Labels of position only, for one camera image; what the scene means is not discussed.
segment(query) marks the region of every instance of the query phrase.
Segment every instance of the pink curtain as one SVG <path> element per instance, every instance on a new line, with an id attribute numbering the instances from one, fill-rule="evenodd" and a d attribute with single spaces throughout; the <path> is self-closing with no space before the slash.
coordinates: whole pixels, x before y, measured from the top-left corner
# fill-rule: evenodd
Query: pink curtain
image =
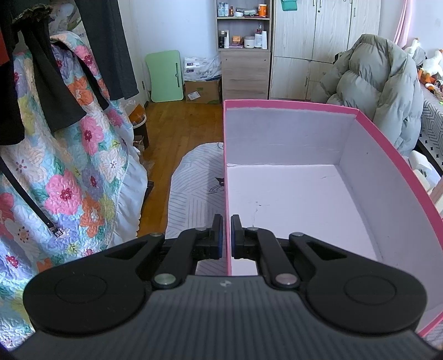
<path id="1" fill-rule="evenodd" d="M 404 47 L 408 42 L 409 28 L 412 20 L 412 7 L 414 0 L 403 0 L 403 9 L 401 11 L 400 21 L 398 23 L 397 31 L 395 33 L 394 42 Z"/>

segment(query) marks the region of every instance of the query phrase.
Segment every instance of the wardrobe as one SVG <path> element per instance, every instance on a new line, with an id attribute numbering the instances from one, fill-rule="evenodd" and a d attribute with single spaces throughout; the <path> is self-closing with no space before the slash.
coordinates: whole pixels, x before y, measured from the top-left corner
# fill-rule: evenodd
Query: wardrobe
<path id="1" fill-rule="evenodd" d="M 378 34 L 381 0 L 298 0 L 274 5 L 270 98 L 310 100 L 335 55 L 362 34 Z"/>

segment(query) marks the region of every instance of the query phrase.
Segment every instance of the wooden floor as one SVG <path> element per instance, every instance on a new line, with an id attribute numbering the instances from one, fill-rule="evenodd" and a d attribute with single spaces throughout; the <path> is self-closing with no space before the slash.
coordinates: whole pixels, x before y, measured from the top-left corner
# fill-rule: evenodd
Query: wooden floor
<path id="1" fill-rule="evenodd" d="M 146 113 L 150 145 L 144 158 L 154 161 L 154 188 L 142 208 L 139 236 L 165 232 L 171 176 L 182 157 L 197 145 L 223 141 L 221 105 L 151 102 Z"/>

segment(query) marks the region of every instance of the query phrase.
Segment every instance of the orange flower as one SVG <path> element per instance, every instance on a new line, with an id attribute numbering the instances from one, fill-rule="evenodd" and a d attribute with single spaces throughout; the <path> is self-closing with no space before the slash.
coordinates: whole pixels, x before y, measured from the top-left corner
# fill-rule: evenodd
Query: orange flower
<path id="1" fill-rule="evenodd" d="M 98 227 L 105 222 L 100 211 L 100 204 L 87 194 L 83 199 L 82 208 L 85 213 L 80 216 L 80 226 L 88 227 L 86 233 L 90 238 L 93 238 L 98 233 Z"/>
<path id="2" fill-rule="evenodd" d="M 44 264 L 42 264 L 40 261 L 37 261 L 37 267 L 39 269 L 39 273 L 41 273 L 42 271 L 45 271 L 47 269 L 52 268 L 52 263 L 51 263 L 51 259 L 46 258 L 44 260 Z"/>
<path id="3" fill-rule="evenodd" d="M 82 76 L 79 79 L 75 78 L 74 82 L 68 85 L 68 89 L 80 105 L 89 105 L 94 101 L 94 96 L 87 87 L 88 82 L 86 76 Z"/>
<path id="4" fill-rule="evenodd" d="M 105 98 L 109 100 L 108 88 L 106 87 L 103 79 L 97 80 L 97 83 L 98 83 L 98 86 L 100 86 L 100 89 L 101 89 L 103 95 L 105 96 Z"/>

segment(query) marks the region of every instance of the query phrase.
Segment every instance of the red fabric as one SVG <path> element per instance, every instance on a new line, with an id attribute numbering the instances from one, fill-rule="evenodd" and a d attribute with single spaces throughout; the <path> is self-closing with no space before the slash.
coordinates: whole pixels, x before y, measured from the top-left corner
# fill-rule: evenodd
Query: red fabric
<path id="1" fill-rule="evenodd" d="M 0 31 L 0 66 L 9 61 L 8 54 L 6 52 L 6 46 L 4 44 L 3 36 Z"/>

